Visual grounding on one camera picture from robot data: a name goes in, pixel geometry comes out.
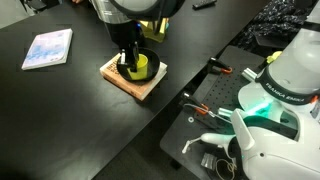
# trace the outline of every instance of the white cable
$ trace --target white cable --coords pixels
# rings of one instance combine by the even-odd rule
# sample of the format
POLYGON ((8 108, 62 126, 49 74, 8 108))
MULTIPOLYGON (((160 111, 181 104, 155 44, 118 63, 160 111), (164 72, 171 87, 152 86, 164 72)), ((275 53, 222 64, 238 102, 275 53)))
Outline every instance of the white cable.
POLYGON ((186 145, 184 146, 183 150, 182 150, 182 154, 185 154, 188 150, 188 147, 190 146, 190 144, 196 142, 196 141, 200 141, 201 140, 201 137, 197 138, 197 139, 193 139, 193 140, 188 140, 186 142, 186 145))
POLYGON ((236 166, 234 163, 229 163, 228 161, 226 161, 226 160, 224 160, 224 159, 219 159, 219 160, 216 162, 216 172, 217 172, 217 175, 219 176, 219 178, 220 178, 221 180, 224 180, 224 179, 221 177, 221 175, 219 174, 219 171, 218 171, 218 163, 219 163, 220 161, 223 161, 223 162, 226 162, 226 163, 227 163, 228 170, 232 173, 232 178, 231 178, 231 180, 233 180, 234 177, 235 177, 234 171, 237 170, 237 166, 236 166))
POLYGON ((213 117, 213 118, 217 117, 217 118, 219 118, 219 119, 231 124, 231 122, 228 121, 227 119, 225 119, 225 118, 223 118, 223 117, 221 117, 221 116, 219 116, 217 114, 214 114, 212 111, 208 111, 208 110, 206 110, 206 109, 204 109, 202 107, 199 107, 199 106, 196 106, 196 105, 193 105, 193 104, 188 104, 188 103, 184 104, 183 106, 190 106, 190 107, 193 107, 193 108, 201 109, 202 111, 207 112, 211 117, 213 117))

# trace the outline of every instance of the yellow object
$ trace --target yellow object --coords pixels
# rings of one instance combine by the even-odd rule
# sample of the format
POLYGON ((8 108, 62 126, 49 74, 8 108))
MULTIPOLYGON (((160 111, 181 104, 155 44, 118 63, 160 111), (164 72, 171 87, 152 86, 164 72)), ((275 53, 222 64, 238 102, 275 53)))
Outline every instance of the yellow object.
POLYGON ((281 53, 282 53, 282 51, 276 51, 271 56, 268 56, 267 63, 270 64, 273 61, 275 61, 280 56, 281 53))
POLYGON ((166 35, 166 26, 167 26, 168 21, 169 21, 169 18, 162 19, 161 27, 160 27, 159 33, 157 35, 154 35, 154 33, 153 33, 152 22, 140 21, 141 29, 142 29, 144 37, 155 40, 159 43, 163 42, 164 37, 166 35))
POLYGON ((147 77, 148 73, 148 58, 143 54, 139 54, 139 60, 137 63, 137 72, 131 72, 130 68, 128 68, 128 72, 132 78, 132 80, 144 79, 147 77))
POLYGON ((117 70, 117 63, 120 57, 121 54, 118 53, 106 64, 104 64, 100 68, 101 75, 104 79, 108 80, 110 83, 114 84, 118 88, 122 89, 123 91, 127 92, 133 97, 143 101, 145 98, 147 98, 147 96, 155 88, 155 86, 160 83, 160 80, 163 79, 163 77, 166 75, 167 65, 163 62, 160 62, 160 67, 157 75, 150 81, 146 81, 143 83, 131 82, 125 80, 117 70))

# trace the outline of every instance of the blue book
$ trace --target blue book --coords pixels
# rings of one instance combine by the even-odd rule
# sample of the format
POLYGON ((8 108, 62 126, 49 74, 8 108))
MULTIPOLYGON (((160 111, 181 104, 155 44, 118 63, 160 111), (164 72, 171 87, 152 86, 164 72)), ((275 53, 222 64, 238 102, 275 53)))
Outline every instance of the blue book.
POLYGON ((37 35, 30 46, 22 69, 66 63, 72 33, 71 29, 65 29, 37 35))

